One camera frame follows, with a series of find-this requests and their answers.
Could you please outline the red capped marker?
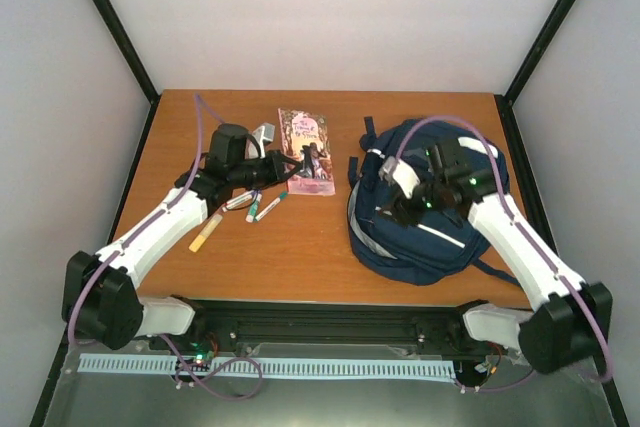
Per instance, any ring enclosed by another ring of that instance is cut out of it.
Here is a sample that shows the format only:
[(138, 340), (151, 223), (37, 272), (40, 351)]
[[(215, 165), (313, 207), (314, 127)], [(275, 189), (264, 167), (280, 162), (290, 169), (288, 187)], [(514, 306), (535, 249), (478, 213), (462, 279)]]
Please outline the red capped marker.
[(250, 201), (254, 196), (254, 191), (253, 190), (249, 190), (246, 191), (236, 197), (231, 198), (230, 200), (228, 200), (223, 206), (222, 206), (222, 210), (223, 211), (228, 211), (231, 209), (236, 208), (237, 206)]

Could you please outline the right black frame post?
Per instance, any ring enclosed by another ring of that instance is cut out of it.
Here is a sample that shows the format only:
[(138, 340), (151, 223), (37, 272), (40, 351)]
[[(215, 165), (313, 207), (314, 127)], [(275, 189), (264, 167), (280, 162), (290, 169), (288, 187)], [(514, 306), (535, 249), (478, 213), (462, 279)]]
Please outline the right black frame post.
[(513, 108), (546, 50), (560, 30), (577, 0), (556, 0), (534, 42), (504, 94), (504, 102)]

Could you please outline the white green glue stick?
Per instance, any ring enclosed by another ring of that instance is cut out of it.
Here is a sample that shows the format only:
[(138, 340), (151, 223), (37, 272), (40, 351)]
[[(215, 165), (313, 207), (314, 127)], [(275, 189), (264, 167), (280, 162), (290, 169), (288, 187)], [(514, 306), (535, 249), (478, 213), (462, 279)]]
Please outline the white green glue stick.
[(253, 223), (255, 221), (255, 217), (258, 213), (259, 210), (259, 206), (261, 203), (261, 199), (262, 196), (261, 195), (257, 195), (256, 198), (253, 200), (253, 202), (251, 203), (249, 210), (245, 216), (245, 221), (248, 223)]

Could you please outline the black aluminium frame base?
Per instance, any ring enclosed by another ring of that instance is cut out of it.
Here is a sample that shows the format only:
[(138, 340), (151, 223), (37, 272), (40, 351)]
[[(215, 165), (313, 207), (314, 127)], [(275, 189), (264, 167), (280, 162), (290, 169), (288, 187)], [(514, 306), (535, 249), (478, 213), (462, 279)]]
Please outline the black aluminium frame base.
[[(448, 107), (476, 114), (508, 153), (508, 168), (517, 196), (534, 229), (546, 241), (552, 240), (547, 215), (513, 111), (510, 94), (324, 92), (324, 91), (235, 91), (215, 90), (212, 98), (235, 114), (247, 114), (278, 105), (348, 109), (355, 116), (373, 115), (391, 122), (398, 115), (415, 116), (431, 107)], [(223, 321), (219, 338), (237, 353), (252, 353), (262, 345), (313, 352), (345, 351), (410, 346), (433, 351), (431, 341), (420, 342), (426, 328), (441, 332), (454, 318), (457, 306), (471, 284), (469, 275), (434, 292), (435, 302), (316, 303), (284, 299), (207, 300), (204, 308), (211, 321)], [(157, 395), (132, 389), (87, 395), (72, 372), (73, 353), (61, 343), (48, 379), (33, 414), (35, 426), (194, 426), (201, 403), (182, 406), (172, 403), (162, 414), (164, 401)], [(488, 392), (446, 407), (443, 394), (421, 394), (405, 389), (403, 400), (415, 399), (415, 409), (397, 409), (391, 423), (431, 425), (438, 412), (447, 424), (488, 426), (624, 426), (628, 418), (614, 382), (603, 385), (580, 384), (576, 372), (560, 377), (529, 380), (504, 393)]]

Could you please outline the yellow highlighter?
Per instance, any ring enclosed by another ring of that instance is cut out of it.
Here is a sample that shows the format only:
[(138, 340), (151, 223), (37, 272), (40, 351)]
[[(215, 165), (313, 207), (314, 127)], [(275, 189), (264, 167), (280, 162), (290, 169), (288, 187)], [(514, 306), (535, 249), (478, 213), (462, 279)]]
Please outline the yellow highlighter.
[(206, 223), (206, 225), (202, 228), (202, 230), (198, 233), (195, 239), (189, 245), (190, 252), (198, 252), (206, 240), (212, 235), (215, 229), (219, 226), (223, 219), (223, 216), (219, 213), (214, 214)]

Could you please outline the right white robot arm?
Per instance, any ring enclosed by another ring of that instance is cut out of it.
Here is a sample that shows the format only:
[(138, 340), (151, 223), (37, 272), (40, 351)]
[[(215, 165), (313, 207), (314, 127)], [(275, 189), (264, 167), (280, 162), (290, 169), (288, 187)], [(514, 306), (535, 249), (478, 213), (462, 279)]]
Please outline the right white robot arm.
[(423, 150), (424, 177), (397, 149), (378, 176), (394, 190), (385, 213), (399, 224), (419, 225), (427, 212), (456, 209), (471, 229), (500, 255), (530, 304), (527, 312), (484, 303), (462, 316), (477, 341), (520, 352), (531, 368), (550, 374), (589, 357), (601, 357), (601, 383), (613, 377), (607, 342), (612, 296), (601, 283), (588, 284), (529, 225), (502, 185), (498, 150), (485, 139), (448, 139)]

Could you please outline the left black frame post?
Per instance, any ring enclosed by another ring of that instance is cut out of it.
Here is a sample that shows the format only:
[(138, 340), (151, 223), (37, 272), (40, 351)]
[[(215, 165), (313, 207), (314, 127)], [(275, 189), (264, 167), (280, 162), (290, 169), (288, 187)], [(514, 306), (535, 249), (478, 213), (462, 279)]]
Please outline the left black frame post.
[(144, 97), (151, 106), (155, 106), (159, 102), (160, 94), (151, 80), (111, 0), (91, 1), (128, 65)]

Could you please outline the navy blue student backpack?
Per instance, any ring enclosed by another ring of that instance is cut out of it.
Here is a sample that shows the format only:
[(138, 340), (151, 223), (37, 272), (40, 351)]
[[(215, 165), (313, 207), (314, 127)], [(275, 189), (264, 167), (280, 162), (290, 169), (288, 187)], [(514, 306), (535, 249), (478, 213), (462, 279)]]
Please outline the navy blue student backpack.
[(434, 284), (469, 266), (517, 285), (515, 277), (481, 260), (489, 242), (455, 210), (428, 210), (409, 226), (392, 218), (388, 204), (394, 190), (379, 177), (379, 170), (416, 122), (409, 119), (376, 133), (373, 119), (364, 119), (360, 147), (365, 156), (350, 158), (348, 167), (351, 193), (346, 217), (354, 256), (380, 276), (417, 286)]

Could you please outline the black frame post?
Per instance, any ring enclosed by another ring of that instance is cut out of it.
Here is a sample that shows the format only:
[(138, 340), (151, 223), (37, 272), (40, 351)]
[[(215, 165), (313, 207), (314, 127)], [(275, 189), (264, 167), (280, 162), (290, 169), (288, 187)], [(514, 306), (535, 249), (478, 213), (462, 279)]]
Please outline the black frame post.
[(504, 102), (513, 108), (546, 50), (560, 30), (577, 0), (556, 0), (534, 42), (504, 94)]
[(151, 80), (111, 0), (91, 1), (128, 65), (144, 97), (151, 106), (155, 106), (159, 102), (160, 94)]

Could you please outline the teal capped marker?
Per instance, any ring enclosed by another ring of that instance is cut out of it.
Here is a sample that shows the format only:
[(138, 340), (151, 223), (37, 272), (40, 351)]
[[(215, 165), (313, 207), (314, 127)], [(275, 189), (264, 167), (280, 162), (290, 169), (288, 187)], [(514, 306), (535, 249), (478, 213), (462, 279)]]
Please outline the teal capped marker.
[(266, 207), (264, 207), (254, 218), (255, 222), (260, 222), (266, 217), (274, 208), (276, 208), (286, 197), (287, 192), (282, 192), (278, 197), (272, 200)]

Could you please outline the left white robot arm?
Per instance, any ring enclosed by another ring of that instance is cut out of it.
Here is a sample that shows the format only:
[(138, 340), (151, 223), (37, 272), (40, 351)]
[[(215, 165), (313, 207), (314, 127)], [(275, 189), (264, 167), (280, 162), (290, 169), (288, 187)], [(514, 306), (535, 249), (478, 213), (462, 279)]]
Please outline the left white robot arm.
[(235, 190), (264, 190), (301, 171), (300, 161), (266, 150), (246, 128), (224, 123), (166, 197), (119, 239), (94, 254), (79, 251), (66, 267), (62, 317), (71, 344), (86, 337), (112, 350), (136, 337), (173, 335), (186, 349), (201, 347), (208, 325), (179, 296), (142, 298), (137, 290), (156, 263), (205, 223)]

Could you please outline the pink illustrated paperback book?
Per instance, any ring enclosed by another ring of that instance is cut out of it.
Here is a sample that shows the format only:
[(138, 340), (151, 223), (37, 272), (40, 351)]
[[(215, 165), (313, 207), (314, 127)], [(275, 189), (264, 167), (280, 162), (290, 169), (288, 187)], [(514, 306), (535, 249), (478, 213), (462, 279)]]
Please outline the pink illustrated paperback book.
[(327, 118), (321, 114), (278, 109), (282, 150), (301, 164), (287, 181), (292, 195), (335, 194)]

